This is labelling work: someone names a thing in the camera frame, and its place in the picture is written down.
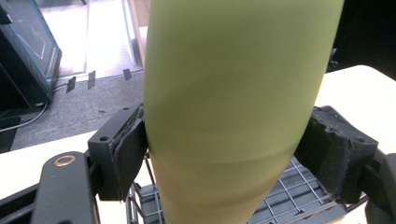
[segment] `gray plastic crate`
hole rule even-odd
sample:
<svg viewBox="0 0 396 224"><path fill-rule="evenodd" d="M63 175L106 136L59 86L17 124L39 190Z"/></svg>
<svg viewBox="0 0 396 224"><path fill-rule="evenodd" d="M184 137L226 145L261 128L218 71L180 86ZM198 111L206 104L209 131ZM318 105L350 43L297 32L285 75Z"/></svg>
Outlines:
<svg viewBox="0 0 396 224"><path fill-rule="evenodd" d="M160 194L154 182L145 187L134 183L128 199L128 223L138 224L137 214L145 224L165 223ZM347 209L331 200L309 170L292 158L247 224L327 223L346 213Z"/></svg>

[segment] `black machine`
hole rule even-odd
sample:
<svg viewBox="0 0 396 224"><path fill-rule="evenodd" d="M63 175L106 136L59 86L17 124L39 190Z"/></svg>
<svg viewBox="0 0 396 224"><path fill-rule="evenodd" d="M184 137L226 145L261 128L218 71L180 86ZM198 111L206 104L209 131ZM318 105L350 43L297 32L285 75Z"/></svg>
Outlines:
<svg viewBox="0 0 396 224"><path fill-rule="evenodd" d="M147 155L143 105L121 109L88 144L49 159L39 184L1 200L0 223L100 223L95 195L125 201ZM396 154L331 107L314 108L294 156L337 203L359 204L364 192L368 223L395 223Z"/></svg>
<svg viewBox="0 0 396 224"><path fill-rule="evenodd" d="M335 70L364 64L396 79L396 1L346 0L333 48Z"/></svg>
<svg viewBox="0 0 396 224"><path fill-rule="evenodd" d="M61 57L35 1L0 1L0 111L50 101Z"/></svg>

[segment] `black cable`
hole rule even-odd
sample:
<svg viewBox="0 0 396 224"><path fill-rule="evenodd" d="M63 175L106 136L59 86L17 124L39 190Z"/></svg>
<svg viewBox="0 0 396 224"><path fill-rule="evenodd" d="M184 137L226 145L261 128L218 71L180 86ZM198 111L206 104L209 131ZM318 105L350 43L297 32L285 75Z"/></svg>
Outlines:
<svg viewBox="0 0 396 224"><path fill-rule="evenodd" d="M53 93L67 86L67 83L61 84L53 89Z"/></svg>
<svg viewBox="0 0 396 224"><path fill-rule="evenodd" d="M15 126L12 126L12 127L9 127L9 128L5 128L5 129L0 129L0 133L6 132L6 131L9 131L9 130L12 130L12 129L20 128L20 127L23 127L23 126L26 126L28 124L31 124L31 123L35 122L38 118L41 117L41 115L44 113L44 111L46 111L47 106L48 106L48 103L46 103L44 105L43 110L41 110L41 112L37 116L35 116L33 119L29 119L28 121L26 121L26 122L24 122L22 124L19 124L19 125L15 125Z"/></svg>

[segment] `wire rack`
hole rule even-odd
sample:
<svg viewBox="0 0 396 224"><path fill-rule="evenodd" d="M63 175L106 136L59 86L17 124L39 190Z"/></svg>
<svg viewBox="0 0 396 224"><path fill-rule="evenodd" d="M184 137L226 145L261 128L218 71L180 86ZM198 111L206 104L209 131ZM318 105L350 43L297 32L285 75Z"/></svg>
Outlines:
<svg viewBox="0 0 396 224"><path fill-rule="evenodd" d="M145 158L151 185L133 183L126 203L128 223L164 224L160 194ZM294 157L247 224L326 223L344 216L344 205L332 201L312 173Z"/></svg>

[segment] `gray floor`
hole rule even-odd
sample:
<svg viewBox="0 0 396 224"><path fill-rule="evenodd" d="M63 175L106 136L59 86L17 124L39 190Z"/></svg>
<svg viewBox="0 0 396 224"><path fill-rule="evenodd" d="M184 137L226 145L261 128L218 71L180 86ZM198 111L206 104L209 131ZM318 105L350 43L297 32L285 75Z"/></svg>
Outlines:
<svg viewBox="0 0 396 224"><path fill-rule="evenodd" d="M88 82L79 82L70 92L56 91L46 112L17 130L11 150L99 129L118 110L143 102L143 77L138 72L129 80L124 76L97 79L91 89Z"/></svg>
<svg viewBox="0 0 396 224"><path fill-rule="evenodd" d="M96 81L90 90L78 82L68 93L56 91L45 113L17 130L11 150L97 130L119 109L143 101L144 74L134 73L142 67L130 57L119 0L87 0L86 6L80 0L36 1L64 54L58 85L73 76L87 79L92 71ZM129 80L124 69L133 73Z"/></svg>

